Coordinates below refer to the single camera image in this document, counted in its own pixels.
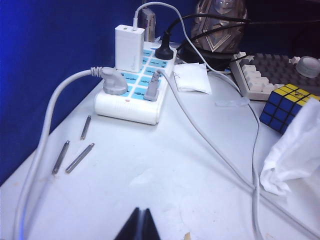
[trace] desk surface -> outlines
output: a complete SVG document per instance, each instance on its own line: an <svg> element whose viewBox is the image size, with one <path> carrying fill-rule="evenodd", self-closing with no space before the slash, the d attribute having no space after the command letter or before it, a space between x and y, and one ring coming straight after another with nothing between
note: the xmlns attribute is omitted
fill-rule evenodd
<svg viewBox="0 0 320 240"><path fill-rule="evenodd" d="M179 95L207 136L252 179L255 119L247 106L215 106L216 100L240 96L212 75L210 84L212 95ZM153 126L96 115L93 101L101 88L102 83L49 137L32 193L31 208L40 198L36 211L28 217L29 239L111 240L135 207L150 208L163 240L181 240L187 232L192 240L254 239L250 191L193 129L170 90L160 122ZM263 105L253 103L258 114ZM80 140L89 114L92 119L86 139ZM261 168L279 137L261 124L256 155ZM66 140L70 140L69 149L58 174L52 176ZM71 174L66 174L64 169L91 143L95 143L92 151ZM0 188L2 239L12 237L15 207L33 155ZM320 233L320 170L308 179L288 184L292 192L287 198L271 197ZM259 219L266 240L310 239L263 201Z"/></svg>

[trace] white cable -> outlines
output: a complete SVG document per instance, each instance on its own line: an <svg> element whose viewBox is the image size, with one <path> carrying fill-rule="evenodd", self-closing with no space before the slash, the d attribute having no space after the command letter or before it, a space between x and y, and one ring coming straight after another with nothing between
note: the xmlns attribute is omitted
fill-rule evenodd
<svg viewBox="0 0 320 240"><path fill-rule="evenodd" d="M261 234L261 229L260 229L260 223L259 223L259 205L260 205L260 180L259 180L259 174L256 166L256 158L255 158L255 153L256 153L256 146L258 142L258 137L259 137L259 130L260 130L260 120L259 117L257 116L256 112L252 108L251 104L248 104L251 112L254 115L254 118L257 123L257 130L256 130L256 135L254 139L254 144L253 144L253 150L252 150L252 158L251 158L251 165L252 165L252 182L254 186L254 190L252 193L252 219L253 219L253 230L255 237L258 240L263 240L264 238L262 237Z"/></svg>
<svg viewBox="0 0 320 240"><path fill-rule="evenodd" d="M193 43L191 42L191 40L189 39L187 32L186 32L186 28L185 28L185 24L184 24L184 20L182 19L182 16L180 14L180 12L178 11L178 9L176 9L174 6L164 3L164 2L160 2L160 1L151 1L151 2L147 2L145 4L142 4L141 6L139 6L135 13L134 13L134 18L133 18L133 30L136 31L138 28L138 14L139 11L147 6L150 5L160 5L160 6L164 6L170 9L173 9L176 14L179 16L179 19L181 21L182 24L182 29L183 29L183 34L185 39L189 42L189 44L191 45L191 47L194 49L194 51L199 55L199 57L201 58L201 60L206 64L206 66L212 71L214 72L217 76L221 77L223 80L225 80L227 83L229 83L231 86L233 86L238 92L240 92L238 86L227 76L225 76L224 74L222 74L221 72L213 69L208 63L207 61L204 59L204 57L201 55L201 53L198 51L198 49L195 47L195 45L193 45Z"/></svg>
<svg viewBox="0 0 320 240"><path fill-rule="evenodd" d="M189 39L187 32L186 32L186 28L185 28L185 24L184 21L182 19L182 16L180 14L180 12L178 11L177 8L175 8L174 6L164 3L164 2L158 2L158 1L153 1L153 2L148 2L145 4L142 4L141 6L139 6L137 8L137 10L134 13L134 18L133 18L133 29L137 30L138 28L138 14L139 11L147 6L151 6L151 5L160 5L160 6L164 6L164 7L168 7L173 9L181 22L182 25L182 30L183 30L183 34L186 38L186 40L189 42L189 44L191 45L191 47L194 49L194 51L199 55L199 57L202 59L202 61L207 65L207 67L213 71L217 77L222 78L223 80L225 80L228 84L230 84L231 86L233 86L238 93L241 95L240 89L238 88L238 86L227 76L225 76L224 74L220 73L219 71L216 71L215 69L213 69L207 62L206 60L203 58L203 56L201 55L201 53L197 50L197 48L193 45L193 43L191 42L191 40ZM198 131L198 133L204 138L204 140L220 155L220 157L229 165L229 167L231 167L231 169L234 171L234 173L247 185L249 186L252 190L253 190L253 198L252 198L252 210L253 210L253 224L254 224L254 231L256 233L257 238L260 240L263 239L261 231L260 231L260 227L259 227L259 198L260 195L266 199L270 204L274 205L278 210L280 210L281 212L283 212L284 214L286 214L289 218L291 218L293 221L295 221L297 224L299 224L301 227L303 227L305 230L307 230L309 233L311 233L313 236L317 237L318 239L320 239L320 235L318 235L317 233L313 232L312 229L310 229L308 226L306 226L304 223L302 223L299 219L297 219L296 217L294 217L292 214L290 214L288 211L286 211L284 208L282 208L280 205L278 205L277 203L273 202L271 199L269 199L269 197L264 193L264 192L260 192L260 181L259 181L259 175L257 173L257 168L255 166L255 160L254 160L254 153L255 153L255 147L256 147L256 143L257 143L257 139L258 139L258 134L259 134L259 127L260 127L260 121L259 118L257 116L257 114L255 113L255 111L252 109L252 107L249 105L256 121L258 124L258 130L257 130L257 134L256 134L256 138L254 141L254 145L253 145L253 152L252 152L252 173L253 173L253 183L254 185L252 185L240 172L239 170L227 159L225 158L225 156L223 155L222 152L220 152L220 150L217 148L217 146L215 146L213 143L211 143L209 141L209 139L206 138L206 136L204 135L204 132L200 131L200 129L196 128L195 123L192 122L192 120L189 118L189 116L186 113L186 109L183 109L181 102L179 102L178 98L177 98L177 94L175 94L172 86L171 90L176 98L176 100L178 101L182 111L185 113L186 117L189 119L189 121L191 122L191 124L194 126L194 128Z"/></svg>
<svg viewBox="0 0 320 240"><path fill-rule="evenodd" d="M206 136L206 134L204 133L204 131L201 130L201 128L196 124L196 122L192 119L191 115L188 113L186 107L183 105L182 101L180 100L180 97L177 93L177 90L175 89L175 84L171 81L171 79L167 76L167 74L164 71L160 71L162 73L162 75L165 77L166 81L168 82L168 85L170 86L172 93L176 99L176 101L178 102L181 110L183 111L183 113L185 114L185 116L188 118L189 122L191 123L191 125L194 127L194 129L200 134L200 136L210 145L210 147L222 158L222 160L233 170L233 172L241 179L241 181L248 186L250 189L253 190L255 199L253 201L255 201L256 203L258 203L259 201L259 196L262 196L269 204L273 205L274 207L276 207L279 211L281 211L283 214L287 215L291 220L293 220L294 222L296 222L298 225L300 225L303 229L305 229L307 232L309 232L311 235L313 235L314 237L320 239L320 235L318 235L316 232L314 232L311 228L309 228L308 226L306 226L303 222L301 222L299 219L297 219L295 216L293 216L290 212L288 212L287 210L285 210L282 206L278 205L276 202L273 202L269 196L265 193L265 192L260 192L260 185L259 182L255 182L255 184L253 185L250 181L248 181L244 175L242 175L242 173L237 169L237 167L223 154L223 152L213 143L211 142L211 140ZM258 127L260 125L259 122L259 118L257 116L257 114L254 112L254 110L252 109L252 107L249 105L251 111L253 112L257 122L258 122ZM256 142L258 139L258 133L259 131L257 131L257 135L254 141L254 146L253 146L253 152L252 152L252 159L254 158L254 154L255 154L255 148L256 148ZM252 162L252 167L254 168L254 175L255 175L255 179L257 179L258 173L256 171L255 168L255 162ZM256 208L253 212L254 216L254 220L256 220L256 222L254 222L254 226L256 229L256 231L260 231L259 229L259 222L258 222L258 210L259 208Z"/></svg>
<svg viewBox="0 0 320 240"><path fill-rule="evenodd" d="M95 72L95 69L91 69L91 70L85 70L85 71L81 71L71 75L70 77L68 77L67 79L65 79L63 82L59 84L59 86L55 89L55 91L53 92L50 98L50 101L48 103L48 106L45 112L45 118L44 118L44 123L42 127L39 144L36 148L31 166L29 168L26 179L24 181L24 184L19 196L18 204L15 210L14 226L13 226L13 239L15 240L24 239L24 221L25 221L25 214L28 206L28 200L29 200L31 189L33 188L33 185L35 182L35 176L39 168L39 163L42 159L44 149L47 145L52 115L54 112L56 101L60 93L62 92L62 90L67 85L69 85L70 83L72 83L73 81L81 77L91 75L94 72Z"/></svg>

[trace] white keycap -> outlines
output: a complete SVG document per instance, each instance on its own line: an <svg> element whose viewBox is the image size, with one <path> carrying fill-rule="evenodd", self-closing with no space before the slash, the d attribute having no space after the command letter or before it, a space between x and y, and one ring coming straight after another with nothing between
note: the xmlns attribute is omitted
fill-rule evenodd
<svg viewBox="0 0 320 240"><path fill-rule="evenodd" d="M278 88L281 88L281 87L283 87L284 86L284 84L275 84L274 85L274 88L275 89L278 89Z"/></svg>
<svg viewBox="0 0 320 240"><path fill-rule="evenodd" d="M275 86L272 83L263 84L262 92L269 94L275 90Z"/></svg>
<svg viewBox="0 0 320 240"><path fill-rule="evenodd" d="M245 51L240 51L236 57L241 58L241 57L244 57L245 55L247 55Z"/></svg>
<svg viewBox="0 0 320 240"><path fill-rule="evenodd" d="M251 91L258 91L261 92L263 88L263 83L261 82L249 82L248 87Z"/></svg>
<svg viewBox="0 0 320 240"><path fill-rule="evenodd" d="M293 58L290 59L290 63L293 64L297 64L300 61L300 57L299 56L294 56Z"/></svg>
<svg viewBox="0 0 320 240"><path fill-rule="evenodd" d="M242 72L244 72L244 71L252 71L252 72L257 71L255 65L243 65L241 69L242 69Z"/></svg>
<svg viewBox="0 0 320 240"><path fill-rule="evenodd" d="M247 79L248 77L261 78L261 73L259 71L243 71L243 75L245 79Z"/></svg>
<svg viewBox="0 0 320 240"><path fill-rule="evenodd" d="M262 84L268 84L269 79L265 76L263 77L255 77L255 76L248 76L246 79L247 83L253 82L253 83L262 83Z"/></svg>

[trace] usb charger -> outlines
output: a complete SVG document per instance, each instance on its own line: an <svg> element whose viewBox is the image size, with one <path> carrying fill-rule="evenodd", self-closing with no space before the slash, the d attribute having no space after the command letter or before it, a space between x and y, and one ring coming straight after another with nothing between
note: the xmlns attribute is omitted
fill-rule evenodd
<svg viewBox="0 0 320 240"><path fill-rule="evenodd" d="M138 73L142 67L145 30L119 25L115 28L115 68Z"/></svg>

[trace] white tissue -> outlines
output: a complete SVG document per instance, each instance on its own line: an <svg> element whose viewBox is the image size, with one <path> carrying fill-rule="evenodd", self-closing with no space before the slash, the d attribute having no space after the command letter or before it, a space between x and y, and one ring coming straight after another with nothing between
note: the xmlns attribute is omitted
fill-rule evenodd
<svg viewBox="0 0 320 240"><path fill-rule="evenodd" d="M264 160L260 182L277 195L290 192L286 180L309 177L320 166L320 102L311 98Z"/></svg>
<svg viewBox="0 0 320 240"><path fill-rule="evenodd" d="M187 63L174 66L173 70L176 86L180 92L200 91L211 94L211 87L206 65Z"/></svg>

